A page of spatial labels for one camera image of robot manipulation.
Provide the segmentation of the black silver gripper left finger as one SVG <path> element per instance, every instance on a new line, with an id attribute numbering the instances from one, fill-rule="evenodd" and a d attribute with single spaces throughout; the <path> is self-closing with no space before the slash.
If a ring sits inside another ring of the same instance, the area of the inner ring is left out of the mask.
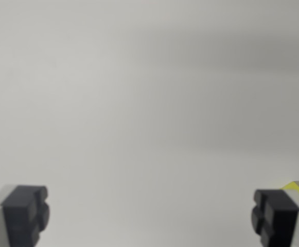
<path id="1" fill-rule="evenodd" d="M 0 246 L 36 246 L 49 223 L 43 185 L 6 185 L 0 190 Z"/>

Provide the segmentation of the black silver gripper right finger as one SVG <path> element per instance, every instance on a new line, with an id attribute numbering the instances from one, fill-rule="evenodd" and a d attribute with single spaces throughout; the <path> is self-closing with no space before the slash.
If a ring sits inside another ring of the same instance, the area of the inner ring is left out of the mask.
<path id="1" fill-rule="evenodd" d="M 262 246 L 299 246 L 299 181 L 281 189 L 258 189 L 251 213 Z"/>

